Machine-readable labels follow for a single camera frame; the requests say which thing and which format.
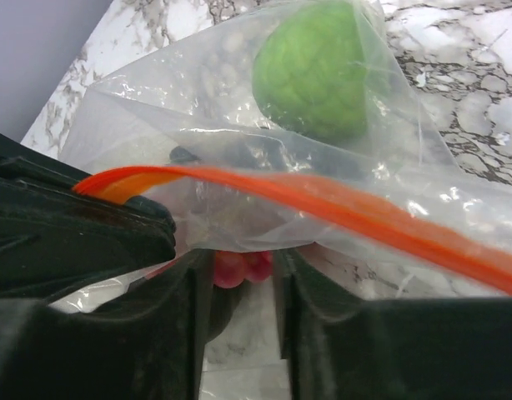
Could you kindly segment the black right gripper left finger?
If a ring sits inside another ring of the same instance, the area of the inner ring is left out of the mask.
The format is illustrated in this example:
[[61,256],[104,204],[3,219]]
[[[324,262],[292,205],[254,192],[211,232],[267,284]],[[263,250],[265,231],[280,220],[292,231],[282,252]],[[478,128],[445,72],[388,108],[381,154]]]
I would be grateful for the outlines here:
[[91,313],[0,299],[0,399],[195,399],[213,255],[194,250]]

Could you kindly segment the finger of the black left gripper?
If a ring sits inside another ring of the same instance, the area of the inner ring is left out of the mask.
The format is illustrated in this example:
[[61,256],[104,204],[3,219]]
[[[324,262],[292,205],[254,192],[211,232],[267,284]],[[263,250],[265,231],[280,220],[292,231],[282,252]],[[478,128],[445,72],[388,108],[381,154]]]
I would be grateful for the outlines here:
[[171,225],[164,206],[132,197],[117,206],[73,187],[89,174],[24,147],[0,133],[0,224]]
[[175,232],[169,211],[154,202],[0,205],[0,298],[53,298],[170,261]]

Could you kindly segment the pink fake grape bunch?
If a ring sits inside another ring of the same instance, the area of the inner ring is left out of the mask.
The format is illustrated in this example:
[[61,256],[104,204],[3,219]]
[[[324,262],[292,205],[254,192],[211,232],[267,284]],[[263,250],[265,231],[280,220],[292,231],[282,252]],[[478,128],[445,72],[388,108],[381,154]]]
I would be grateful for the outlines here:
[[273,256],[270,251],[216,251],[213,269],[213,284],[219,288],[235,288],[244,281],[261,283],[272,274]]

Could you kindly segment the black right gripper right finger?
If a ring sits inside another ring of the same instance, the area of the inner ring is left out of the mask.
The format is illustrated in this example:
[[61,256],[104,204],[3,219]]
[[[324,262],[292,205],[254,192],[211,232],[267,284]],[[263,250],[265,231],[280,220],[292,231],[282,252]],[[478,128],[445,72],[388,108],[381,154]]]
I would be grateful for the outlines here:
[[274,254],[294,399],[512,399],[512,297],[363,300]]

